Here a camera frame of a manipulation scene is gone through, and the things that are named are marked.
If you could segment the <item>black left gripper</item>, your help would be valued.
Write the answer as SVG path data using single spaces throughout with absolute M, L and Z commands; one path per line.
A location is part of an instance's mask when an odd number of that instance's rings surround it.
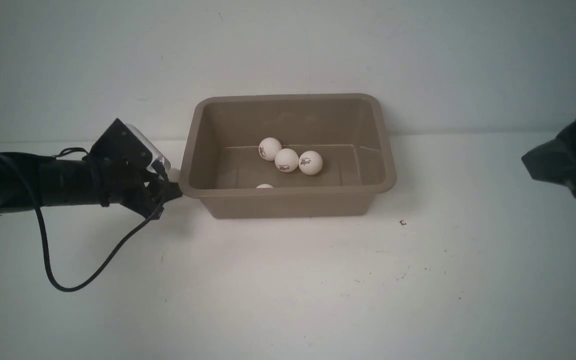
M 137 139 L 126 125 L 119 118 L 114 119 L 87 157 L 98 166 L 102 190 L 110 203 L 118 203 L 145 219 L 158 220 L 163 205 L 181 198 L 183 192 L 165 173 L 160 176 L 144 168 L 146 163 L 140 159 Z

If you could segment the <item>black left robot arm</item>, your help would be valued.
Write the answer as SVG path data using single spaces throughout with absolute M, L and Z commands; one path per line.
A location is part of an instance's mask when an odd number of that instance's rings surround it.
M 89 150 L 70 147 L 57 155 L 0 152 L 0 214 L 119 204 L 157 220 L 162 214 L 158 206 L 182 195 L 166 157 L 119 119 Z

